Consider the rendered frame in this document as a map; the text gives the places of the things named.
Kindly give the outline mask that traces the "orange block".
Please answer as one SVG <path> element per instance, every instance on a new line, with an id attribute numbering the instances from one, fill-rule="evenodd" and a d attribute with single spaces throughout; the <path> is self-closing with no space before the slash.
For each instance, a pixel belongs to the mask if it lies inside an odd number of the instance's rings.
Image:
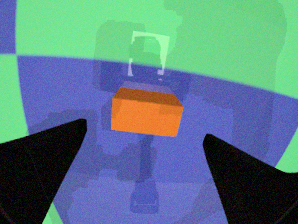
<path id="1" fill-rule="evenodd" d="M 112 97 L 112 127 L 121 132 L 177 136 L 184 111 L 173 93 L 120 87 Z"/>

